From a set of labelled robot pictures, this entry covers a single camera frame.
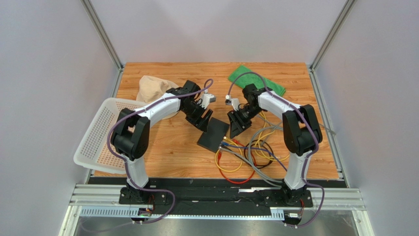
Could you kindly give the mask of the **black network switch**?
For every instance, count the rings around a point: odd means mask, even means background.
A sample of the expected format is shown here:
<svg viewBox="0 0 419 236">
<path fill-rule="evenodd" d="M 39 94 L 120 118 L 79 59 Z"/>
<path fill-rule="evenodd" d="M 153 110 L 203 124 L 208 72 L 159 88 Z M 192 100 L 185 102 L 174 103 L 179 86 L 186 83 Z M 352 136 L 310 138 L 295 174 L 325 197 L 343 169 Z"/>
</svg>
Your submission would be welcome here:
<svg viewBox="0 0 419 236">
<path fill-rule="evenodd" d="M 211 118 L 207 132 L 203 132 L 198 139 L 197 145 L 216 153 L 223 142 L 230 125 L 219 119 Z"/>
</svg>

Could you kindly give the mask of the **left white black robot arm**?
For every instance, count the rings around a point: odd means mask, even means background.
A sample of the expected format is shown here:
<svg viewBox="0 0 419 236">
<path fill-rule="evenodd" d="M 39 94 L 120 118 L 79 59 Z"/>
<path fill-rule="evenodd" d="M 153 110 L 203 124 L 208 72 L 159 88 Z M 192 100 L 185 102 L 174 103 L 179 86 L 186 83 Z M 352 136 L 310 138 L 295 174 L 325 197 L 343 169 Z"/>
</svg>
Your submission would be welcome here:
<svg viewBox="0 0 419 236">
<path fill-rule="evenodd" d="M 207 79 L 203 88 L 193 81 L 183 87 L 170 88 L 160 98 L 140 109 L 124 108 L 106 139 L 108 150 L 124 161 L 127 174 L 125 197 L 140 204 L 151 199 L 152 189 L 146 186 L 149 177 L 145 170 L 144 155 L 149 146 L 150 129 L 163 118 L 183 112 L 185 119 L 195 128 L 207 132 L 212 110 L 208 109 L 215 97 L 208 93 L 213 79 Z"/>
</svg>

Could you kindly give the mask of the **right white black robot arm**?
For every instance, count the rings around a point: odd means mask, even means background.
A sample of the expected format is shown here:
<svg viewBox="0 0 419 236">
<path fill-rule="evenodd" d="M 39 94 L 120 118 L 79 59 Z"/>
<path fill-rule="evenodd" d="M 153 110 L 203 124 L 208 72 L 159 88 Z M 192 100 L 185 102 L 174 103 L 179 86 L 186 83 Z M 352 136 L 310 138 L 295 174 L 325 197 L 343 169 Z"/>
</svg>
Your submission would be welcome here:
<svg viewBox="0 0 419 236">
<path fill-rule="evenodd" d="M 227 113 L 230 121 L 230 138 L 234 138 L 248 129 L 252 119 L 261 111 L 271 112 L 283 123 L 284 142 L 290 158 L 287 173 L 280 189 L 281 200 L 292 206 L 299 202 L 307 189 L 305 182 L 307 166 L 311 155 L 319 149 L 323 136 L 314 108 L 311 105 L 292 103 L 270 88 L 256 88 L 247 85 L 242 93 L 247 101 L 239 107 L 236 98 L 226 95 L 226 104 L 233 110 Z"/>
</svg>

